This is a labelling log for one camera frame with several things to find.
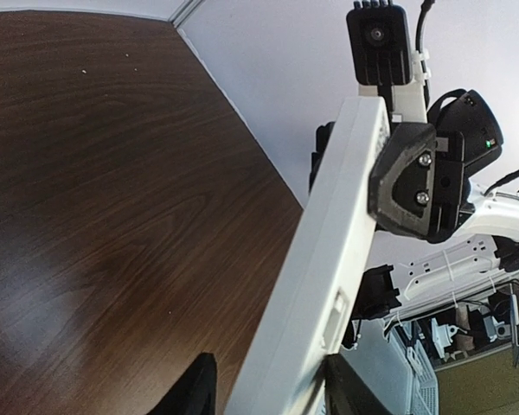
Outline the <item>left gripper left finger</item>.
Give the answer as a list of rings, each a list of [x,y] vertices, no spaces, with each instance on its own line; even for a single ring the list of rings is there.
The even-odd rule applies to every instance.
[[[201,353],[171,389],[149,411],[150,415],[214,415],[217,364],[211,353]]]

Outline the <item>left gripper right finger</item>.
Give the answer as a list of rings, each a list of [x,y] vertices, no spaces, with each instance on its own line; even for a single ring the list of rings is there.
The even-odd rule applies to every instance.
[[[409,414],[413,375],[399,362],[342,354],[324,359],[325,407],[329,414]]]

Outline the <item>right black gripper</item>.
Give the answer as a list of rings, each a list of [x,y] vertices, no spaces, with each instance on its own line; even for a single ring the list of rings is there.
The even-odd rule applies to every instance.
[[[368,179],[368,213],[378,227],[444,242],[462,224],[468,205],[464,136],[437,133],[431,124],[394,127]]]

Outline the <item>white remote control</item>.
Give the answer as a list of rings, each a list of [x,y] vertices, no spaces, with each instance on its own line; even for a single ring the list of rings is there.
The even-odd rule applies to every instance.
[[[368,179],[388,136],[382,98],[344,101],[226,413],[316,411],[368,260]]]

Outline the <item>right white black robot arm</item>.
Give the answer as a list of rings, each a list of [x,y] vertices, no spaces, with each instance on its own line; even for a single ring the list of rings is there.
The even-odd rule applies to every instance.
[[[422,88],[371,87],[316,131],[310,198],[280,273],[296,279],[294,305],[316,323],[418,319],[497,287],[509,272],[465,241],[396,270],[368,273],[374,233],[441,244],[452,237],[519,243],[519,194],[470,185],[461,136],[428,123]]]

